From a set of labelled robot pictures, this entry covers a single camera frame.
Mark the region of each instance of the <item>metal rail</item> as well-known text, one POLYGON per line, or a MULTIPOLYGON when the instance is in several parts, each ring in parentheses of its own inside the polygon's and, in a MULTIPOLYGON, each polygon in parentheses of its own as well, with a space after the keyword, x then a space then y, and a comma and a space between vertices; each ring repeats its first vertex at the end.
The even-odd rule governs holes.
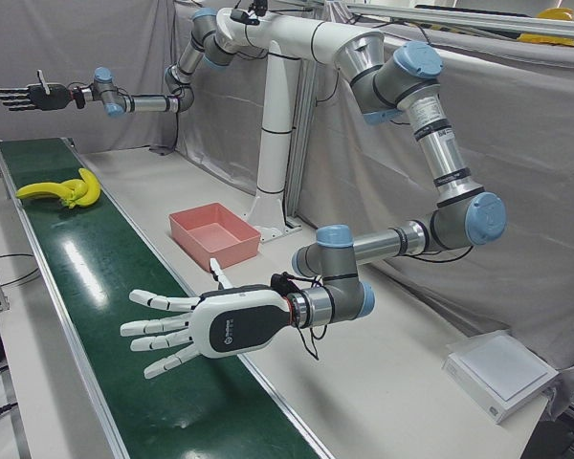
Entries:
MULTIPOLYGON (((277 0, 299 7, 319 7, 324 0, 277 0)), ((344 2, 354 13, 390 17, 404 21, 432 23, 444 26, 470 27, 486 31, 501 31, 514 33, 535 33, 541 35, 562 36, 574 38, 574 21, 557 19, 538 19, 533 17, 501 16, 479 12, 417 10, 414 8, 383 7, 380 5, 363 5, 361 3, 344 2)))

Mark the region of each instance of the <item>pink plastic tray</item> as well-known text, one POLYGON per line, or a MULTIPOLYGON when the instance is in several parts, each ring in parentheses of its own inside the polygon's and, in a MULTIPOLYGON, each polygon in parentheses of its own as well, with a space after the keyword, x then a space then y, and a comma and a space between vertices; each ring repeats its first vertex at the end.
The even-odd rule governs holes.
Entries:
POLYGON ((257 255, 261 234, 219 203, 170 214, 172 238, 206 271, 210 259, 222 268, 257 255))

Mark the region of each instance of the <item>robotic arm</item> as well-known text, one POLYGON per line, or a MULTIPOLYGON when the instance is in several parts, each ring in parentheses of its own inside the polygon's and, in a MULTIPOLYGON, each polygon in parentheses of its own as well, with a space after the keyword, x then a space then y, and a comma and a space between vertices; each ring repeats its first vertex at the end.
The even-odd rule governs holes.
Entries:
POLYGON ((129 95, 117 87, 109 69, 99 67, 89 85, 72 89, 59 83, 47 83, 39 70, 38 83, 25 88, 0 89, 0 100, 15 112, 61 110, 72 101, 78 109, 84 108, 87 102, 101 101, 111 118, 132 112, 184 112, 193 104, 191 77, 202 57, 206 54, 206 61, 211 66, 221 68, 229 65, 235 54, 235 51, 226 51, 234 49, 234 46, 224 44, 220 47, 215 40, 214 10, 201 9, 191 19, 191 40, 179 60, 166 69, 169 95, 129 95))

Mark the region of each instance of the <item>conveyor belt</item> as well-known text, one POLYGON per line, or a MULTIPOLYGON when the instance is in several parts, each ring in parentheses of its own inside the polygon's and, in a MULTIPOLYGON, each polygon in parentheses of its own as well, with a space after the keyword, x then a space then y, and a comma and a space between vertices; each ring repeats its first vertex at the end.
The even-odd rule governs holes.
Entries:
MULTIPOLYGON (((78 177, 80 162, 71 148, 62 139, 0 142, 7 183, 20 187, 78 177)), ((147 365, 174 350, 130 352, 130 339, 120 337, 120 325, 164 315, 131 303, 128 294, 135 288, 168 296, 185 292, 105 194, 90 208, 35 200, 24 202, 22 209, 33 246, 41 252, 39 262, 48 268, 45 280, 56 287, 54 299, 61 303, 58 309, 75 342, 79 368, 83 373, 91 369, 91 375, 83 375, 88 389, 95 385, 97 403, 105 404, 96 410, 100 417, 104 410, 105 422, 116 430, 107 432, 109 441, 116 437, 116 456, 319 457, 319 449, 307 443, 238 358, 197 358, 154 380, 144 379, 147 365)))

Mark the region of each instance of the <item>yellow banana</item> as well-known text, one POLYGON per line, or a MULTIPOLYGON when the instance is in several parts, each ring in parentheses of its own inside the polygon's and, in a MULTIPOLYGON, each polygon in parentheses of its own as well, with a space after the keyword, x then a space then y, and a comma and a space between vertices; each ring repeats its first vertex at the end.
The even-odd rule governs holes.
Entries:
POLYGON ((19 199, 28 198, 59 198, 62 203, 72 199, 73 191, 62 184, 54 182, 40 182, 22 186, 17 190, 15 196, 19 199))
POLYGON ((74 208, 77 205, 75 201, 78 198, 83 197, 89 189, 87 183, 81 179, 70 179, 62 182, 61 184, 69 187, 73 191, 72 198, 64 203, 64 205, 68 206, 68 208, 74 208))
POLYGON ((87 184, 87 192, 80 198, 75 199, 74 202, 77 206, 87 208, 99 199, 99 181, 91 170, 85 169, 84 167, 78 170, 78 174, 80 175, 80 178, 83 179, 85 184, 87 184))
POLYGON ((74 192, 73 199, 80 198, 89 189, 89 186, 85 183, 84 180, 81 179, 70 179, 62 182, 61 184, 69 187, 74 192))

